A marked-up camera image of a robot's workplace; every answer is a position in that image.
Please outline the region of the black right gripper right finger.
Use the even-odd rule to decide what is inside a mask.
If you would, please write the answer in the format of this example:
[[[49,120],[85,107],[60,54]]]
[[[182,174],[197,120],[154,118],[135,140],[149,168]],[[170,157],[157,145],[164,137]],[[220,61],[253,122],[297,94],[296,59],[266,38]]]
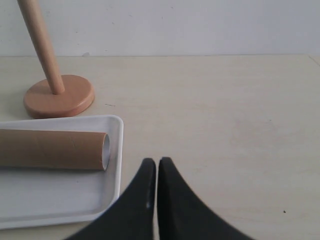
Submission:
[[[215,214],[189,187],[170,157],[158,166],[157,218],[161,240],[251,240]]]

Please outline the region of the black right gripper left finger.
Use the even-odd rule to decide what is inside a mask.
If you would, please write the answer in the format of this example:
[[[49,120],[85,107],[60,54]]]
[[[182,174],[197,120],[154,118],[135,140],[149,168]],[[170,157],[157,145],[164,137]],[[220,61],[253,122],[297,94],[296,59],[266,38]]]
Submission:
[[[152,240],[156,164],[145,158],[121,196],[97,219],[69,240]]]

